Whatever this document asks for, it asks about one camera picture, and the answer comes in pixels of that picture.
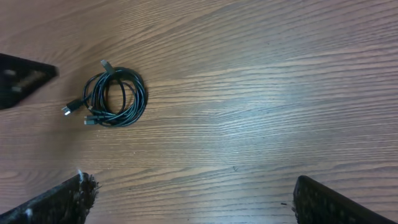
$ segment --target black object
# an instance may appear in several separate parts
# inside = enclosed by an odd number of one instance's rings
[[[304,175],[297,179],[294,204],[299,224],[396,224]]]
[[[100,124],[104,127],[115,128],[125,127],[136,122],[144,113],[147,105],[147,92],[144,87],[144,81],[141,76],[132,69],[115,67],[105,60],[101,61],[106,72],[99,73],[89,79],[83,89],[83,98],[73,100],[62,110],[65,115],[69,115],[77,110],[81,105],[85,105],[91,112],[91,116],[86,116],[85,124]],[[88,92],[91,82],[97,80],[91,92]],[[117,83],[123,95],[123,105],[119,112],[114,113],[108,106],[109,87]],[[134,95],[134,102],[126,108],[126,91],[128,87]]]
[[[57,75],[52,65],[0,54],[0,110],[15,106]]]
[[[80,173],[0,215],[1,224],[83,224],[98,194],[92,175]]]

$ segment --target brown wood grain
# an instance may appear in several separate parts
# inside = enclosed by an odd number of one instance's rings
[[[398,222],[397,1],[0,4],[0,52],[60,69],[0,112],[0,212],[82,169],[88,223],[294,223],[305,174]],[[60,110],[102,59],[146,83],[128,128]]]

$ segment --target blurry black object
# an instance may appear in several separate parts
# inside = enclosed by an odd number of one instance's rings
[[[0,54],[0,110],[15,106],[57,75],[52,65]]]
[[[1,224],[83,224],[98,193],[92,175],[80,173],[0,215]]]
[[[395,223],[307,176],[297,179],[294,204],[299,224]]]

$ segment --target cable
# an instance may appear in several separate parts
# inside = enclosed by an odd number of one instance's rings
[[[86,116],[85,124],[100,124],[108,128],[125,127],[136,122],[143,114],[147,104],[147,92],[141,76],[132,69],[115,67],[105,60],[101,61],[106,72],[93,76],[86,82],[83,98],[73,100],[62,110],[65,116],[85,105],[92,115]],[[90,85],[96,80],[94,88],[88,92]],[[109,87],[116,81],[122,90],[123,104],[119,112],[114,113],[108,106]],[[125,86],[132,91],[134,102],[126,108]]]

